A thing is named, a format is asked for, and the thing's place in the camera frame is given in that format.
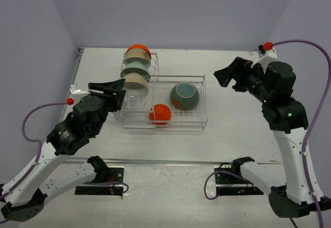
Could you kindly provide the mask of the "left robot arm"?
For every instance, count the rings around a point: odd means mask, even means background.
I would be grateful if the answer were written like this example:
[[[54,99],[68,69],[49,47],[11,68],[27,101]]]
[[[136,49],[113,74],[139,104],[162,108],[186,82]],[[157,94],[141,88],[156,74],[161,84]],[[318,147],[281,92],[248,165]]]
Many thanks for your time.
[[[76,170],[57,178],[50,177],[62,163],[87,145],[101,131],[107,116],[122,108],[125,79],[106,83],[89,83],[87,92],[74,93],[63,102],[72,112],[49,133],[45,142],[31,139],[21,127],[23,137],[38,143],[36,156],[11,181],[1,185],[1,213],[4,220],[25,222],[39,214],[54,198],[79,185],[129,186],[114,181],[109,168],[99,156],[92,156]]]

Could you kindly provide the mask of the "mint green bowl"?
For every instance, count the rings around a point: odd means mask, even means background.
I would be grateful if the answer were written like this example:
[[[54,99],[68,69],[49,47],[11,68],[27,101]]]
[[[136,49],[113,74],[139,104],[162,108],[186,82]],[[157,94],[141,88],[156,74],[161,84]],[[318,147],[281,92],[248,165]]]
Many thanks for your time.
[[[130,73],[140,74],[147,82],[149,82],[151,79],[151,75],[148,71],[148,68],[139,61],[133,61],[127,64],[121,71],[121,78]]]

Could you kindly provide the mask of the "large orange bowl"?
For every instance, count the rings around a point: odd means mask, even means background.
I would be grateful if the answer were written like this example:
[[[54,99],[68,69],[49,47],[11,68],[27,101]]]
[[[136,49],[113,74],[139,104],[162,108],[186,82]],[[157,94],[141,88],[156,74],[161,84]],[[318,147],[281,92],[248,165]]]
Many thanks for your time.
[[[130,47],[127,49],[127,52],[130,51],[130,50],[132,50],[132,49],[142,49],[142,50],[144,50],[145,52],[147,52],[148,55],[149,55],[150,57],[152,56],[150,50],[149,50],[146,46],[144,46],[144,45],[142,45],[142,44],[134,44],[134,45],[130,46]]]

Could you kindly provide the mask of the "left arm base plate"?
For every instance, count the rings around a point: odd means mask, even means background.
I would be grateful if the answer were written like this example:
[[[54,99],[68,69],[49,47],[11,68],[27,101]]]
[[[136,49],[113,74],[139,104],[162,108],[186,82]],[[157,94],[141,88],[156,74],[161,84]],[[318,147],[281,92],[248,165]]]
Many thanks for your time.
[[[97,185],[82,184],[75,188],[75,195],[95,195],[95,196],[120,196],[127,191],[123,185],[123,166],[111,166],[106,173],[101,173],[95,177],[92,183]]]

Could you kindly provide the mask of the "floral beige bowl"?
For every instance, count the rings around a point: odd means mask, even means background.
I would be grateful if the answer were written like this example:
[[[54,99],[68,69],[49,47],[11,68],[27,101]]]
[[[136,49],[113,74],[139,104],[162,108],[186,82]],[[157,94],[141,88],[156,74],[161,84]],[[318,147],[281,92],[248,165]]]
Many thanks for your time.
[[[125,65],[135,61],[141,62],[144,66],[151,65],[151,57],[144,49],[134,48],[125,53]]]

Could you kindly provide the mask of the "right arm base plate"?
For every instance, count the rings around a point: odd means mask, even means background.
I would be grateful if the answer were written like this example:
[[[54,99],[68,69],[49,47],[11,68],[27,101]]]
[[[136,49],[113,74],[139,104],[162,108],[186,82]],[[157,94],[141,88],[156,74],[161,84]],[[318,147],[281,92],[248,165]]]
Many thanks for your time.
[[[216,194],[218,196],[263,195],[256,186],[229,174],[215,175]]]

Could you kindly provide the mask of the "plain beige bowl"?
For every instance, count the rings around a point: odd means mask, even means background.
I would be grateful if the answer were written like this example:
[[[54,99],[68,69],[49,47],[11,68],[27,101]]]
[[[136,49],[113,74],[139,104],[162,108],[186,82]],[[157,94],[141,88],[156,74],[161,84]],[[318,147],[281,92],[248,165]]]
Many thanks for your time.
[[[126,95],[132,98],[143,98],[148,94],[148,84],[145,78],[139,73],[122,74],[125,80],[123,90]]]

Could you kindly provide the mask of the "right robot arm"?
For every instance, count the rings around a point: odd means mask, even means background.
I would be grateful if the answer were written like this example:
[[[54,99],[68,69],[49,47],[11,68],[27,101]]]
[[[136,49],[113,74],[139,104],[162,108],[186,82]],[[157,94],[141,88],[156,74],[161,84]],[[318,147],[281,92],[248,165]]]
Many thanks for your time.
[[[252,158],[233,160],[227,174],[236,183],[245,180],[265,195],[280,218],[300,218],[312,211],[330,209],[312,167],[309,148],[303,144],[308,132],[304,106],[291,94],[296,75],[284,62],[261,64],[237,57],[229,66],[214,72],[218,83],[227,87],[231,80],[236,92],[249,92],[262,104],[262,113],[279,146],[286,181],[280,181],[261,168]]]

